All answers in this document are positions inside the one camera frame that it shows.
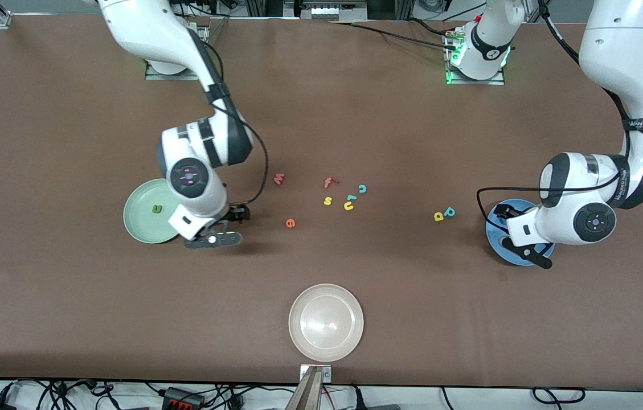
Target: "plate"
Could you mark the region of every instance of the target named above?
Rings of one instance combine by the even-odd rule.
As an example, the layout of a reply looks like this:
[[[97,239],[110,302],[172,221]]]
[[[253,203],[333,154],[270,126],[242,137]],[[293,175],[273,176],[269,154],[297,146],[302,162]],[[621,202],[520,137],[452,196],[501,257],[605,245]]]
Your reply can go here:
[[[528,200],[517,199],[517,198],[506,199],[501,203],[503,203],[504,205],[511,205],[512,207],[515,208],[515,210],[519,212],[524,212],[529,208],[535,207],[534,203],[529,202]],[[491,222],[497,224],[498,226],[503,226],[504,228],[506,228],[506,220],[494,214],[493,213],[494,210],[495,210],[495,207],[493,207],[491,212],[488,213],[488,219]],[[486,237],[488,238],[488,243],[491,244],[491,247],[493,247],[493,250],[499,256],[501,256],[502,259],[506,260],[506,262],[511,263],[512,265],[519,265],[520,267],[522,266],[533,267],[534,264],[532,262],[522,259],[519,255],[503,247],[503,245],[501,244],[501,241],[504,238],[509,236],[508,233],[501,231],[501,229],[498,229],[495,226],[491,226],[489,223],[486,223],[485,225],[486,225]],[[535,244],[534,250],[541,253],[545,246],[547,245]],[[544,256],[550,257],[551,252],[554,251],[554,248],[555,248],[555,245],[552,244],[550,246],[550,249],[548,249],[547,252],[544,253]]]
[[[317,362],[349,355],[359,344],[364,316],[357,298],[330,283],[304,290],[288,314],[290,339],[301,353]]]
[[[170,225],[179,199],[165,179],[152,179],[139,185],[124,205],[124,226],[134,239],[145,244],[160,244],[177,236]]]

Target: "white plate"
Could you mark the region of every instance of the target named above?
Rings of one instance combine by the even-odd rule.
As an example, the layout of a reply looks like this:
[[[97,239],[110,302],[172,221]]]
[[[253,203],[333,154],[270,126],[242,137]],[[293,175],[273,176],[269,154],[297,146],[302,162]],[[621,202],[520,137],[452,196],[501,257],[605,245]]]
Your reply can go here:
[[[349,355],[364,330],[362,308],[341,286],[314,285],[298,295],[288,314],[288,331],[296,348],[311,360],[332,362]]]

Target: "blue plate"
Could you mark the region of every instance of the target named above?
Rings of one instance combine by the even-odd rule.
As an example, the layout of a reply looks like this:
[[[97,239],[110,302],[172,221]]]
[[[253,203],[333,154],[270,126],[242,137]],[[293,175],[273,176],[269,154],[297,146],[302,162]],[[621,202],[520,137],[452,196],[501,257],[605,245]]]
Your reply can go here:
[[[528,210],[529,208],[535,207],[535,205],[528,200],[524,199],[506,199],[504,202],[501,202],[504,205],[511,205],[512,207],[515,208],[515,210],[523,212],[525,210]],[[504,218],[499,218],[496,215],[493,215],[493,210],[488,213],[488,219],[495,223],[498,226],[502,226],[506,228],[506,220]],[[488,243],[491,244],[491,247],[495,252],[498,254],[498,256],[503,257],[506,262],[511,263],[513,265],[519,265],[520,267],[533,267],[533,263],[529,262],[528,260],[522,259],[519,255],[515,254],[514,252],[511,252],[510,250],[504,248],[501,245],[501,241],[503,238],[506,238],[508,234],[506,232],[501,231],[501,229],[496,228],[495,226],[491,226],[490,223],[486,223],[486,237],[488,238]],[[546,244],[537,244],[535,245],[534,249],[537,252],[541,252],[544,247],[547,246]],[[551,245],[550,249],[547,250],[547,252],[544,253],[544,256],[550,257],[551,252],[554,251],[555,245]]]

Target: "brown table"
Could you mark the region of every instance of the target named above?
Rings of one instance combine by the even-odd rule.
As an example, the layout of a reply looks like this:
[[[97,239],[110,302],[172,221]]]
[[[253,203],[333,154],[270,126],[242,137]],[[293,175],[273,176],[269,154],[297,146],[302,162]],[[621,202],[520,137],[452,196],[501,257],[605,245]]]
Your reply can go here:
[[[561,31],[576,43],[582,26]],[[288,309],[330,282],[366,324],[337,383],[643,387],[643,205],[601,244],[558,247],[551,270],[508,266],[485,239],[476,189],[536,184],[560,151],[620,149],[615,107],[547,29],[515,42],[506,86],[459,86],[433,48],[230,21],[227,81],[286,180],[252,204],[241,246],[201,251],[141,244],[121,220],[159,177],[160,132],[211,113],[199,85],[145,81],[100,16],[16,16],[0,31],[0,376],[294,382],[309,360]],[[219,172],[235,200],[261,169],[256,149]]]

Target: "green plate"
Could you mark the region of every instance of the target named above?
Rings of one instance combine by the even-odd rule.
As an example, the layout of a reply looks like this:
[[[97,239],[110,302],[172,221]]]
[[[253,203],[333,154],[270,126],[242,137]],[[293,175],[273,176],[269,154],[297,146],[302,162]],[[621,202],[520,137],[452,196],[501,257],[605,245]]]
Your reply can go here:
[[[167,180],[144,182],[129,195],[124,205],[124,226],[129,235],[145,244],[160,244],[177,236],[169,223],[179,205]]]

